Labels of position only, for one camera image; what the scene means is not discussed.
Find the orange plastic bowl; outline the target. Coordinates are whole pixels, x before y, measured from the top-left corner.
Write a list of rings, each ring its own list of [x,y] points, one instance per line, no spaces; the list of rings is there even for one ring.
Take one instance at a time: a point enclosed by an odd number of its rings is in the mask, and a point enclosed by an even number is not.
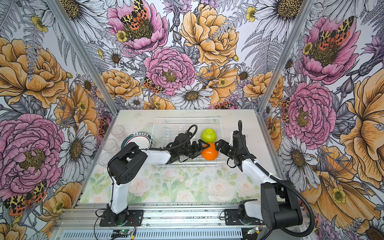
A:
[[[209,147],[201,152],[201,156],[207,161],[214,161],[218,158],[219,152],[214,143],[209,143]]]

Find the green plastic bowl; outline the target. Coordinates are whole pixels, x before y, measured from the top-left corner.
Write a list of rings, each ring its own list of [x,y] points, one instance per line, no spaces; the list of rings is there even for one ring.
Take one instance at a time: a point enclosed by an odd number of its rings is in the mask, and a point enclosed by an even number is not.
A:
[[[201,139],[205,143],[214,143],[217,140],[217,133],[213,129],[205,129],[202,131]]]

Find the white wire dish rack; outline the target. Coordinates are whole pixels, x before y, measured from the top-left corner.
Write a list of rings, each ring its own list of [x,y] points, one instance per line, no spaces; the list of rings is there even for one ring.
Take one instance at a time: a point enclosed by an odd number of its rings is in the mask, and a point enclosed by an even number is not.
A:
[[[223,140],[222,121],[219,117],[157,118],[152,126],[150,150],[164,150],[171,155],[170,164],[216,166],[225,161],[221,153],[214,160],[206,160],[202,153],[209,149],[203,132],[211,129],[216,140]]]

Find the red green rimmed plate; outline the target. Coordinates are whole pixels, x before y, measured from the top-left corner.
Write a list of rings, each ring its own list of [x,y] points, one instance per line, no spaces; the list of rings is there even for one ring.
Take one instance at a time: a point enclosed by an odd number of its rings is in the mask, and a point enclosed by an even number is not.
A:
[[[152,136],[146,132],[136,132],[128,135],[121,144],[121,150],[129,143],[135,143],[141,149],[147,149],[153,145]]]

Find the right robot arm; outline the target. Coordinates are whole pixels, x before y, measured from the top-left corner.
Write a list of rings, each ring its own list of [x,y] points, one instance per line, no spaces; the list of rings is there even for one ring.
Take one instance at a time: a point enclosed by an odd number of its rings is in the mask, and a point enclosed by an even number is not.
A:
[[[235,166],[260,185],[260,200],[242,203],[246,217],[262,221],[268,229],[284,229],[299,226],[303,215],[299,198],[291,190],[289,181],[282,181],[264,167],[247,148],[245,135],[239,131],[233,133],[233,144],[219,140],[215,142],[218,152],[233,160]]]

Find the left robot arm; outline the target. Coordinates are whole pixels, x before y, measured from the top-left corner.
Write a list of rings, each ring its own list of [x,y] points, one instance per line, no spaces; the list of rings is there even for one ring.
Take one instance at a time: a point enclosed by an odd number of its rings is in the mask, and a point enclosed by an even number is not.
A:
[[[192,141],[193,134],[181,133],[166,147],[140,148],[135,142],[127,144],[108,162],[107,170],[112,179],[111,202],[104,210],[100,226],[133,226],[134,221],[141,225],[139,217],[143,211],[131,212],[128,204],[130,182],[134,180],[144,165],[172,164],[180,157],[194,159],[210,147],[203,140]]]

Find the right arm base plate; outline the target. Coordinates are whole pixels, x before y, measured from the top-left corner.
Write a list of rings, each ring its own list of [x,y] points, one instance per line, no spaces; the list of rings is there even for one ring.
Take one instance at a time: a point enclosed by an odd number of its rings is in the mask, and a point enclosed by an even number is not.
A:
[[[226,226],[256,226],[261,224],[259,219],[247,217],[245,214],[235,209],[224,210],[224,221]]]

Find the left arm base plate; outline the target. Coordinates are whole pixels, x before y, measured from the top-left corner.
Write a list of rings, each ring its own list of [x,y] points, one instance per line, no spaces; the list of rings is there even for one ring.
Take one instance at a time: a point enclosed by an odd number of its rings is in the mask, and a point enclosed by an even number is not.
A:
[[[143,216],[143,210],[125,209],[115,214],[111,209],[107,209],[102,214],[100,227],[140,227]]]

